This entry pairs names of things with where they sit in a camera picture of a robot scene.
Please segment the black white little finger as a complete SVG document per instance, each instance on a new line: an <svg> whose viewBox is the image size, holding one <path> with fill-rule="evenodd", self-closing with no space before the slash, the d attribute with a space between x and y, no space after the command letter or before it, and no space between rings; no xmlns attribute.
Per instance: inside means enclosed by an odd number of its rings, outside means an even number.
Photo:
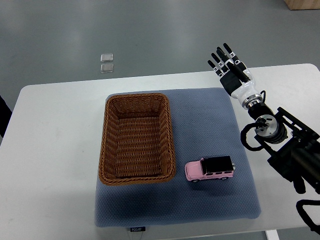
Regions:
<svg viewBox="0 0 320 240"><path fill-rule="evenodd" d="M217 76L222 77L224 75L224 73L211 60L208 60L207 63L213 69Z"/></svg>

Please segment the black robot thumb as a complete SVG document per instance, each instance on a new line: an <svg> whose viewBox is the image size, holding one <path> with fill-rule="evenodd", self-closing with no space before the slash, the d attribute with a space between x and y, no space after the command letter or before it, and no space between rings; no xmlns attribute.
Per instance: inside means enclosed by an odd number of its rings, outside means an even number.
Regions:
<svg viewBox="0 0 320 240"><path fill-rule="evenodd" d="M243 62L240 62L239 64L233 64L231 67L231 71L233 74L241 81L241 82L248 82L250 81L250 77L244 72L247 67Z"/></svg>

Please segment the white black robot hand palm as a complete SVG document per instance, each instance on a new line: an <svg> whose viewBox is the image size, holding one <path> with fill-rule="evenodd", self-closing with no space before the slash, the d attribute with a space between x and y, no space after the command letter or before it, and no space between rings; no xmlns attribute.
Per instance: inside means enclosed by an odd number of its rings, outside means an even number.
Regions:
<svg viewBox="0 0 320 240"><path fill-rule="evenodd" d="M254 104L262 102L262 94L256 90L256 82L248 70L247 66L240 62L235 67L243 72L246 79L236 76L226 65L221 69L222 73L219 75L220 82L225 91L234 99L238 99L243 108L251 108Z"/></svg>

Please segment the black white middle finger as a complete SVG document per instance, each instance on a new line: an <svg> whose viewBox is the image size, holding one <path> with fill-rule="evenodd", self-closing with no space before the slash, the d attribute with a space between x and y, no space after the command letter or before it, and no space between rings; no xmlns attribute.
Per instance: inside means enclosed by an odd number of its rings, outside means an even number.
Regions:
<svg viewBox="0 0 320 240"><path fill-rule="evenodd" d="M229 67L234 64L233 60L230 59L220 47L217 47L216 53L226 66Z"/></svg>

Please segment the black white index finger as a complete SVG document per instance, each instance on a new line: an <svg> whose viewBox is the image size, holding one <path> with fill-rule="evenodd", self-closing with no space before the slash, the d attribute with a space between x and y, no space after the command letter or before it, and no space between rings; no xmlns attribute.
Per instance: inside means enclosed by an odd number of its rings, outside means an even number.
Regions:
<svg viewBox="0 0 320 240"><path fill-rule="evenodd" d="M228 52L229 56L233 60L233 62L238 65L241 61L239 60L238 56L233 52L233 50L229 47L227 43L223 43L223 47Z"/></svg>

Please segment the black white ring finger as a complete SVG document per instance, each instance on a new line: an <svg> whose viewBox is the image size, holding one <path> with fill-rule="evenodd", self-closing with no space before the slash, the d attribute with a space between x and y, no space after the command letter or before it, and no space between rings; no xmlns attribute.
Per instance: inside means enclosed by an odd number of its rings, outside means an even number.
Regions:
<svg viewBox="0 0 320 240"><path fill-rule="evenodd" d="M229 71L229 68L222 62L222 60L215 53L211 53L211 56L218 64L219 68L222 70L223 73L227 73Z"/></svg>

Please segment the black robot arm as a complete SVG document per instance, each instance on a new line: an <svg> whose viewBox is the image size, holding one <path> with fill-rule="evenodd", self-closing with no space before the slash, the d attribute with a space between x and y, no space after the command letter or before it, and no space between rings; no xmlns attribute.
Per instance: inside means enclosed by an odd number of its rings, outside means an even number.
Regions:
<svg viewBox="0 0 320 240"><path fill-rule="evenodd" d="M240 132L242 145L252 152L266 150L269 165L292 182L297 193L306 192L306 183L319 193L320 136L283 108L273 112L265 103L266 92L256 90L253 75L227 43L211 57L208 64L224 90L254 120Z"/></svg>

